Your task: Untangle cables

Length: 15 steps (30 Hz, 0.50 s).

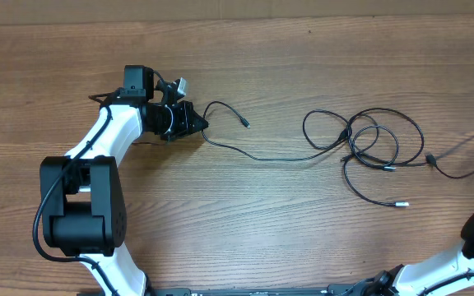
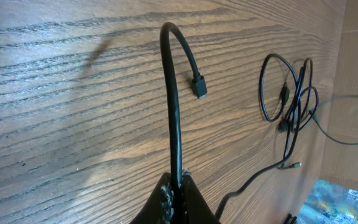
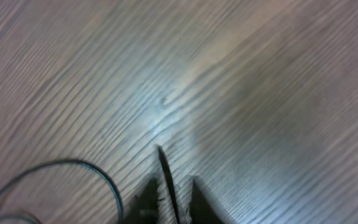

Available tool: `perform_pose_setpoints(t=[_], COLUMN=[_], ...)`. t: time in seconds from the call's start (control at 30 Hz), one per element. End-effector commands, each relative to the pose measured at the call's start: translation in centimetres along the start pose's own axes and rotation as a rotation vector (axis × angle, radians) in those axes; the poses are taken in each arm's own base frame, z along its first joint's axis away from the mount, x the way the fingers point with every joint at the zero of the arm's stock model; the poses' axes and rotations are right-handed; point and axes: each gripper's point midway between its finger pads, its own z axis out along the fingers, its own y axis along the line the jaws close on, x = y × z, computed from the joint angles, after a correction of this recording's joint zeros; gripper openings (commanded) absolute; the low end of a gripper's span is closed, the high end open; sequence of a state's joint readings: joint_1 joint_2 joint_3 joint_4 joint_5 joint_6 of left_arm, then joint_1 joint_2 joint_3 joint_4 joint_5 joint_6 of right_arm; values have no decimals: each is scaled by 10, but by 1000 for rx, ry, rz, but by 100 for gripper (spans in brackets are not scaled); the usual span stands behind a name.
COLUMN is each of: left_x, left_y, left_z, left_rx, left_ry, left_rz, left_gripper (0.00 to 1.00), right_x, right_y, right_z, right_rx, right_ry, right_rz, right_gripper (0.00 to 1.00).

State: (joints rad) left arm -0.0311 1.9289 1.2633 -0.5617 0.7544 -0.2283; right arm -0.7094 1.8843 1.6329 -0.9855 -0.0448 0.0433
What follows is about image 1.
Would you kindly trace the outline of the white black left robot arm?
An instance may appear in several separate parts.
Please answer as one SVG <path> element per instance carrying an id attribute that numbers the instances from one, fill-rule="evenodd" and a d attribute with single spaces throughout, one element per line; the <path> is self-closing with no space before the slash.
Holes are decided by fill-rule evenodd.
<path id="1" fill-rule="evenodd" d="M 103 295 L 155 293 L 125 244 L 128 220 L 119 165 L 145 132 L 174 141 L 208 126 L 185 100 L 187 87 L 183 78 L 165 81 L 149 67 L 127 65 L 123 86 L 90 95 L 99 116 L 86 136 L 65 155 L 47 157 L 40 165 L 35 249 L 49 261 L 81 263 Z"/>

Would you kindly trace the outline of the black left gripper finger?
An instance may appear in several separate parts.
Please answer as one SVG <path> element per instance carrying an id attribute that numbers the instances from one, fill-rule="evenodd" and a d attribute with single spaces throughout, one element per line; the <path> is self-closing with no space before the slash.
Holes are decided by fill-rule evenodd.
<path id="1" fill-rule="evenodd" d="M 199 115 L 193 107 L 193 103 L 184 101 L 184 114 L 189 123 L 206 123 L 207 120 Z"/>
<path id="2" fill-rule="evenodd" d="M 200 120 L 195 119 L 192 122 L 187 122 L 183 137 L 191 136 L 197 132 L 201 132 L 202 130 L 208 127 L 209 127 L 209 122 L 203 119 L 200 119 Z"/>

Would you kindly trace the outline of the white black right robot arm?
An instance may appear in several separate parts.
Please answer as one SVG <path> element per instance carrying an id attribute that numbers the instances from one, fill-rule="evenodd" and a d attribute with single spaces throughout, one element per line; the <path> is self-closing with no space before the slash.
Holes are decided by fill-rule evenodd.
<path id="1" fill-rule="evenodd" d="M 363 295 L 449 295 L 474 286 L 474 214 L 454 247 L 414 265 L 377 275 Z"/>

